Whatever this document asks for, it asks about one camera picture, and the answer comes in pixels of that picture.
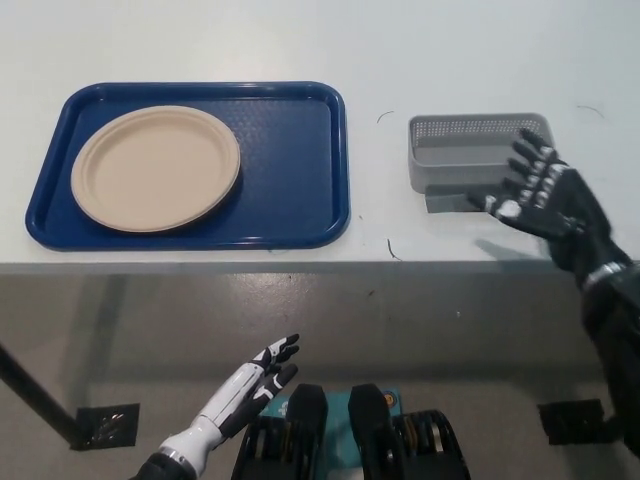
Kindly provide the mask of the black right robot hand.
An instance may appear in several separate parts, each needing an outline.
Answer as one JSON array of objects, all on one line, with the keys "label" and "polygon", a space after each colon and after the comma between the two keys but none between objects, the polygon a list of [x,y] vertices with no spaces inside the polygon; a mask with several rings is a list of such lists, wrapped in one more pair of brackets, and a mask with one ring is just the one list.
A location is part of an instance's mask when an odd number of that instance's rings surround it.
[{"label": "black right robot hand", "polygon": [[572,273],[581,290],[633,264],[612,239],[609,220],[583,177],[554,147],[528,129],[519,131],[512,147],[520,157],[508,166],[520,179],[469,191],[474,207],[545,240],[554,264]]}]

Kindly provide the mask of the white and black left hand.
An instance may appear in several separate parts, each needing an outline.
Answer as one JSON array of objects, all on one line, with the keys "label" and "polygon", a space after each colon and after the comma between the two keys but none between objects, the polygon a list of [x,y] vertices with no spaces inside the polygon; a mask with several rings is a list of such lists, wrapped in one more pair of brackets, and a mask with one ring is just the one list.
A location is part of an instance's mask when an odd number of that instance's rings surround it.
[{"label": "white and black left hand", "polygon": [[198,479],[210,452],[233,438],[264,410],[298,372],[288,360],[300,336],[281,338],[242,364],[213,394],[191,425],[159,448],[167,479]]}]

